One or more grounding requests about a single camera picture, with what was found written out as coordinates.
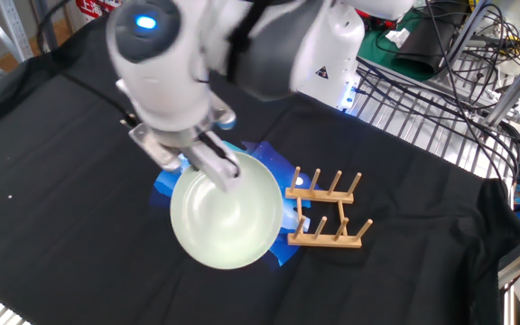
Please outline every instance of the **metal frame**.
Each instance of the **metal frame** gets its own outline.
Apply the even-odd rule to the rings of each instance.
[[[17,9],[15,8],[14,0],[0,0],[1,14],[4,17],[7,30],[11,35],[11,39],[14,41],[14,45],[19,51],[18,62],[23,62],[33,57],[32,47],[29,44],[29,39],[25,34],[25,29]]]
[[[468,54],[466,54],[460,50],[461,49],[460,46],[464,46],[461,44],[461,41],[460,41],[462,39],[462,35],[466,34],[467,32],[469,32],[469,33],[474,32],[474,30],[476,28],[478,28],[478,26],[480,25],[480,22],[482,22],[484,20],[483,17],[480,17],[480,19],[477,19],[477,18],[479,18],[479,17],[477,17],[477,12],[478,12],[479,8],[480,7],[478,6],[476,8],[476,10],[473,12],[473,15],[467,21],[467,23],[465,23],[463,30],[461,30],[460,37],[457,38],[457,41],[455,41],[455,43],[453,44],[451,51],[450,51],[451,57],[452,57],[452,53],[457,52],[456,55],[454,56],[455,60],[451,63],[452,67],[455,70],[462,71],[453,76],[455,86],[457,88],[457,92],[459,93],[459,96],[461,99],[470,100],[471,102],[474,101],[473,98],[476,96],[476,94],[480,93],[481,89],[483,88],[480,85],[476,85],[475,80],[478,78],[478,74],[481,71],[484,74],[488,74],[488,72],[490,71],[490,69],[482,70],[488,66],[488,64],[485,63],[483,60],[475,60],[473,57],[469,56]],[[469,25],[471,24],[471,22],[474,22],[473,24],[475,26],[474,26],[474,28],[471,28],[471,31],[470,31]],[[516,27],[520,33],[520,25],[516,26]],[[446,78],[446,77],[447,77],[447,74],[442,73],[430,80],[427,80],[425,83],[452,95],[451,88],[450,88],[450,82],[449,82],[448,78]],[[492,93],[491,91],[493,91],[497,87],[508,87],[512,83],[514,83],[514,80],[515,80],[515,77],[505,75],[504,73],[499,73],[498,77],[499,77],[499,81],[495,85],[490,84],[490,83],[488,85],[486,85],[486,91],[484,92],[484,95],[478,99],[478,102],[476,102],[475,105],[481,106],[481,107],[494,106],[497,103],[498,98],[493,97],[492,95],[496,95],[496,94]],[[520,105],[517,105],[515,107],[515,109],[510,109],[509,112],[510,112],[509,116],[520,116]]]
[[[487,116],[485,124],[497,126],[520,98],[520,74]]]
[[[15,5],[13,4],[13,2],[11,3],[11,5],[13,6],[13,11],[14,11],[15,10]],[[3,7],[2,7],[2,14],[3,15],[6,14],[6,11],[4,10]],[[15,17],[17,18],[17,21],[19,21],[19,17],[17,17],[16,12],[15,12]],[[27,40],[27,37],[25,37],[25,31],[23,30],[23,26],[21,24],[21,21],[19,21],[19,26],[17,26],[17,23],[13,20],[13,17],[12,18],[6,18],[5,21],[8,22],[7,27],[9,27],[10,31],[12,32],[12,37],[14,38],[14,40],[12,41],[12,39],[9,38],[7,33],[5,33],[4,29],[0,25],[0,39],[1,39],[1,42],[3,42],[3,44],[5,45],[7,50],[9,50],[9,52],[14,56],[14,58],[18,62],[23,62],[23,61],[31,58],[33,56],[33,53],[31,53],[31,56],[30,56],[29,52],[25,51],[21,46],[17,45],[17,44],[20,44],[20,43],[24,43],[24,41],[18,42],[21,39],[22,36],[25,38],[25,41]],[[9,25],[9,22],[12,23],[12,26],[16,26],[16,28],[12,28]]]

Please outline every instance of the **black tablecloth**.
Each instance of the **black tablecloth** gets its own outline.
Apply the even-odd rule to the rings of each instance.
[[[348,231],[375,224],[357,250],[267,253],[231,271],[180,247],[160,170],[120,114],[68,73],[126,108],[107,57],[105,20],[0,81],[0,301],[35,324],[494,324],[497,261],[520,241],[500,183],[484,181],[304,96],[253,100],[214,77],[237,112],[230,143],[269,144],[290,166],[342,170]],[[309,218],[333,205],[314,203]]]

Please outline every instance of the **wire shelf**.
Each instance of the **wire shelf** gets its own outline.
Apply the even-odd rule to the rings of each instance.
[[[435,89],[427,88],[390,70],[384,70],[374,63],[369,64],[390,75],[389,78],[393,82],[398,82],[401,88],[413,92],[417,97],[379,78],[374,71],[361,65],[358,70],[362,77],[358,83],[358,93],[352,107],[346,110],[347,114],[398,136],[479,177],[497,177],[493,165],[471,137],[464,120],[445,111],[449,109],[451,112],[458,112],[457,107],[442,99]],[[469,113],[468,118],[475,122],[482,119],[477,114]],[[514,182],[513,170],[516,166],[515,162],[505,162],[503,159],[510,155],[506,149],[510,149],[513,155],[516,155],[517,149],[508,136],[501,132],[497,132],[497,136],[502,139],[506,148],[492,138],[482,138],[480,142],[493,149],[487,152],[495,162],[503,181],[510,188]]]

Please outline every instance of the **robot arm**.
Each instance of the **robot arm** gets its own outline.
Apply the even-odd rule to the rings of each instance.
[[[378,5],[388,1],[391,5]],[[130,135],[164,170],[179,169],[183,153],[222,190],[231,190],[240,180],[239,164],[211,129],[230,128],[236,117],[209,89],[209,70],[231,75],[246,92],[272,100],[302,89],[314,78],[314,64],[320,64],[315,61],[324,58],[334,61],[337,81],[344,86],[354,73],[349,58],[356,57],[364,35],[352,5],[390,18],[398,8],[408,10],[412,1],[376,0],[374,11],[369,0],[273,0],[247,35],[252,41],[236,63],[229,39],[251,1],[126,2],[109,18],[107,45],[120,78],[117,85],[144,121]],[[322,41],[330,39],[336,48],[322,48]]]

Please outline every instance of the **cable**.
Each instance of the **cable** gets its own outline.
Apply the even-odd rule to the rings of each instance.
[[[501,176],[500,171],[498,170],[497,166],[495,165],[495,161],[491,158],[491,156],[488,154],[487,150],[484,148],[484,145],[478,139],[477,135],[475,134],[475,131],[472,129],[472,127],[470,125],[470,122],[469,122],[469,119],[467,118],[467,115],[465,114],[464,110],[462,109],[462,105],[461,105],[460,99],[459,99],[459,94],[457,93],[457,87],[455,86],[455,82],[454,82],[454,79],[452,77],[452,70],[451,70],[451,67],[450,67],[449,58],[447,58],[446,51],[444,50],[444,46],[442,45],[442,38],[441,38],[441,34],[439,33],[439,27],[438,27],[437,21],[434,19],[434,13],[432,12],[432,9],[429,7],[429,0],[424,0],[424,2],[428,6],[428,10],[429,10],[429,13],[431,15],[432,25],[434,26],[434,31],[437,34],[437,40],[439,42],[439,47],[441,48],[441,52],[442,52],[442,55],[443,55],[445,67],[446,67],[447,71],[449,72],[449,79],[450,79],[450,83],[451,83],[451,87],[452,87],[452,93],[453,93],[453,95],[455,97],[455,100],[457,101],[457,104],[459,105],[459,111],[461,112],[461,114],[463,115],[463,118],[467,122],[467,128],[470,131],[471,135],[475,138],[475,141],[477,142],[478,147],[481,148],[483,153],[486,155],[487,159],[490,161],[491,165],[493,166],[493,169],[495,170],[495,173],[497,174],[498,179],[500,181],[502,181],[503,177]],[[490,6],[494,6],[499,11],[499,15],[502,18],[501,10],[496,5],[492,5],[492,4],[489,4],[489,5]],[[505,197],[508,198],[508,193],[506,192],[505,187],[502,187],[502,188],[504,189]]]
[[[51,21],[51,17],[56,13],[58,12],[63,6],[65,6],[69,1],[71,0],[60,0],[56,5],[54,5],[48,12],[47,14],[45,14],[45,16],[43,16],[42,20],[40,21],[40,23],[37,25],[37,33],[36,33],[36,40],[37,40],[37,45],[38,45],[38,48],[40,50],[40,53],[41,54],[44,54],[44,50],[43,50],[43,43],[44,43],[44,40],[43,40],[43,26],[45,26],[47,23],[49,23]],[[99,5],[100,7],[100,10],[102,11],[102,15],[107,15],[109,14],[109,12],[107,11],[107,9],[102,5],[100,5],[98,3],[98,1],[94,1],[94,3],[96,5]],[[63,76],[65,79],[69,80],[70,82],[84,88],[85,90],[89,91],[90,93],[96,95],[97,97],[103,99],[105,102],[107,102],[111,107],[115,108],[121,115],[122,115],[122,118],[126,121],[126,124],[128,127],[134,127],[138,124],[138,121],[137,119],[135,118],[135,116],[131,113],[128,113],[124,107],[122,107],[121,105],[119,105],[115,100],[113,100],[112,98],[102,94],[99,90],[97,90],[96,88],[93,88],[91,87],[89,84],[71,76],[70,74],[67,74],[65,73],[64,71],[62,71],[61,68],[59,68],[55,62],[54,62],[54,59],[53,59],[53,53],[49,53],[49,66],[55,70],[55,72],[57,72],[59,75]]]
[[[364,76],[361,72],[359,72],[358,74],[363,78],[363,80],[364,80],[366,83],[368,83],[368,85],[369,85],[370,87],[372,87],[376,92],[379,92],[381,95],[383,95],[383,97],[384,97],[385,99],[388,99],[389,101],[393,101],[393,100],[392,100],[392,99],[391,99],[391,98],[390,98],[390,97],[389,97],[385,92],[383,92],[382,90],[378,89],[378,87],[376,87],[376,86],[373,84],[373,82],[372,82],[371,80],[369,80],[366,76]],[[378,100],[377,98],[373,97],[372,94],[368,94],[368,95],[369,95],[371,98],[373,98],[375,101],[377,101],[377,102],[379,102],[379,103],[382,103],[381,100]],[[403,112],[403,113],[410,113],[410,114],[413,114],[413,115],[416,115],[416,116],[422,116],[423,118],[425,118],[425,119],[427,119],[427,120],[433,122],[435,125],[438,125],[438,126],[444,128],[445,130],[448,130],[448,131],[450,131],[451,133],[453,133],[453,134],[455,134],[455,135],[458,135],[458,136],[460,136],[460,137],[462,137],[462,138],[464,138],[464,139],[467,139],[467,140],[470,140],[470,141],[473,141],[473,142],[474,142],[474,139],[473,139],[473,138],[470,138],[470,137],[468,137],[468,136],[462,134],[461,132],[455,130],[454,128],[452,128],[452,127],[450,127],[450,126],[448,126],[448,125],[444,125],[443,123],[440,123],[439,121],[435,120],[434,118],[438,118],[438,119],[446,119],[446,120],[452,120],[452,121],[454,121],[454,122],[463,122],[462,120],[450,119],[450,118],[448,118],[448,117],[441,117],[441,116],[430,116],[430,115],[427,115],[427,114],[425,114],[425,113],[418,112],[418,111],[414,110],[413,108],[408,107],[408,106],[406,106],[406,105],[403,105],[403,104],[401,104],[401,103],[399,103],[398,106],[400,106],[400,107],[405,107],[405,108],[407,108],[409,111],[404,111],[404,110],[399,109],[399,108],[397,108],[397,107],[391,107],[391,106],[388,106],[388,107],[391,107],[392,109],[395,109],[395,110],[400,111],[400,112]],[[486,130],[485,132],[487,132],[488,134],[490,134],[490,135],[492,136],[492,133],[491,133],[490,131]],[[516,169],[515,169],[514,166],[517,164],[517,159],[516,159],[516,158],[511,154],[510,149],[506,146],[506,144],[504,144],[504,143],[500,143],[500,144],[501,144],[501,146],[504,146],[504,148],[505,148],[506,150],[508,150],[508,152],[509,152],[509,156],[510,156],[509,158],[511,158],[511,161],[509,161],[506,157],[504,157],[503,155],[501,155],[498,151],[494,150],[493,148],[491,148],[491,147],[489,147],[489,146],[487,146],[487,145],[485,145],[485,144],[483,144],[483,147],[484,147],[485,149],[488,149],[491,153],[496,154],[496,155],[499,157],[499,160],[503,161],[503,162],[506,164],[506,166],[507,166],[508,168],[511,169],[512,172],[516,172]]]

